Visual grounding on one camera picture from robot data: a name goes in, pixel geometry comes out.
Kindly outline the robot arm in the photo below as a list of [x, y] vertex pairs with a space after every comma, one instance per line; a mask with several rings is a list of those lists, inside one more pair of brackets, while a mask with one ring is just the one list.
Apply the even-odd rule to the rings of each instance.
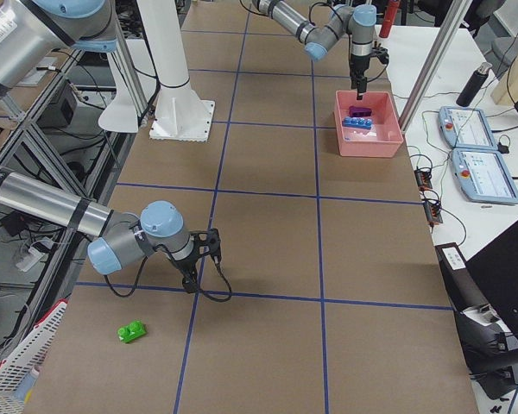
[[285, 1], [254, 1], [259, 16], [265, 16], [294, 36], [304, 46], [312, 61], [322, 60], [341, 38], [349, 41], [348, 64], [351, 89], [361, 100], [367, 91], [366, 72], [373, 59], [383, 65], [389, 63], [389, 52], [376, 40], [376, 6], [369, 4], [332, 6], [329, 20], [322, 26], [301, 15]]
[[[112, 1], [2, 3], [0, 103], [55, 49], [104, 52], [118, 63], [132, 99], [132, 130], [153, 113], [153, 139], [206, 141], [215, 104], [199, 98], [191, 86], [174, 2], [141, 1], [137, 7], [154, 72], [155, 90], [150, 96], [142, 90]], [[120, 213], [88, 198], [56, 151], [44, 155], [41, 163], [49, 170], [50, 182], [0, 166], [0, 204], [90, 236], [87, 252], [98, 273], [108, 275], [133, 262], [145, 263], [159, 252], [181, 273], [185, 290], [198, 293], [198, 261], [204, 257], [221, 261], [218, 232], [188, 230], [169, 202], [153, 202], [140, 215]]]

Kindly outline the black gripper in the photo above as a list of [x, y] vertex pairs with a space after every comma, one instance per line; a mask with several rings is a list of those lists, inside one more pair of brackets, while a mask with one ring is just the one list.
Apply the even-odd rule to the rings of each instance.
[[174, 252], [166, 248], [166, 256], [182, 275], [182, 287], [188, 294], [198, 292], [198, 262], [209, 257], [221, 273], [221, 238], [218, 229], [191, 231], [186, 245]]
[[370, 60], [378, 59], [383, 65], [389, 63], [388, 49], [378, 41], [366, 43], [351, 42], [349, 57], [349, 68], [351, 77], [351, 88], [357, 91], [357, 100], [362, 100], [367, 91], [368, 79], [365, 76], [370, 67]]

